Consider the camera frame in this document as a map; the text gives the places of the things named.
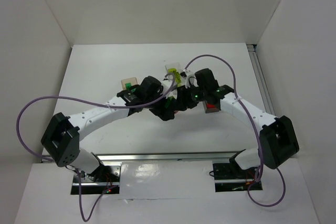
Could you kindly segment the green four-stud lego brick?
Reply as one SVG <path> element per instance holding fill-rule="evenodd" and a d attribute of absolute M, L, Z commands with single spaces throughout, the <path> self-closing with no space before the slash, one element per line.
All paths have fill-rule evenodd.
<path fill-rule="evenodd" d="M 170 106 L 170 104 L 174 101 L 175 99 L 173 97 L 168 97 L 166 102 L 165 102 L 165 105 L 164 107 L 165 108 L 168 108 Z"/>

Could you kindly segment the lime lego brick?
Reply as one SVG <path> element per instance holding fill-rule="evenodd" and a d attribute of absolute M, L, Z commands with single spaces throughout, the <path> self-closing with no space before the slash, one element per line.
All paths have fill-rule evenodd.
<path fill-rule="evenodd" d="M 176 74 L 176 73 L 179 73 L 178 70 L 176 68 L 169 68 L 167 70 L 168 73 L 173 73 L 173 74 Z"/>

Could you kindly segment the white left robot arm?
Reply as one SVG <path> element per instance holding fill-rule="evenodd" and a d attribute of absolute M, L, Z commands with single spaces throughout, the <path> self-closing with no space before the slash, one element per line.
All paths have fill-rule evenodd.
<path fill-rule="evenodd" d="M 167 74 L 163 81 L 148 76 L 140 85 L 119 92 L 102 106 L 65 116 L 52 116 L 41 143 L 58 167 L 71 166 L 84 172 L 94 181 L 110 178 L 112 171 L 103 165 L 96 154 L 80 147 L 89 134 L 113 121 L 124 119 L 142 109 L 163 105 L 167 95 L 176 88 L 175 78 Z"/>

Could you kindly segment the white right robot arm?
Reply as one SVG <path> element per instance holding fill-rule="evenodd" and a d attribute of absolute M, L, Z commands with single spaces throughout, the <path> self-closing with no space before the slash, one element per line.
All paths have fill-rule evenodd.
<path fill-rule="evenodd" d="M 254 132 L 257 147 L 232 156 L 232 166 L 241 170 L 255 167 L 255 178 L 260 180 L 263 167 L 276 169 L 299 152 L 296 133 L 288 117 L 278 118 L 269 114 L 240 97 L 230 86 L 220 86 L 208 68 L 196 73 L 184 70 L 181 77 L 185 80 L 188 99 L 193 102 L 206 101 L 232 115 Z"/>

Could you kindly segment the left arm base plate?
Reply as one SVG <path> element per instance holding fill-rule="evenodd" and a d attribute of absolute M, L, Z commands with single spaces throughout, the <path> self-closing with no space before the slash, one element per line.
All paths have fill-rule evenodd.
<path fill-rule="evenodd" d="M 117 195 L 120 193 L 121 163 L 106 164 L 108 172 L 99 178 L 93 178 L 85 172 L 74 174 L 71 184 L 71 195 L 79 194 L 79 182 L 81 182 L 81 193 L 83 195 L 99 195 L 104 190 L 107 195 Z"/>

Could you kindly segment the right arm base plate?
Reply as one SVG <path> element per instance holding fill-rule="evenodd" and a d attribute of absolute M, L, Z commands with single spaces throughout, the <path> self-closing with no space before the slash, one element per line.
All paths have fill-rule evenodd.
<path fill-rule="evenodd" d="M 256 167 L 242 170 L 233 168 L 230 163 L 213 163 L 213 169 L 209 172 L 213 177 L 215 192 L 237 192 L 251 190 L 262 190 L 261 182 L 255 184 Z"/>

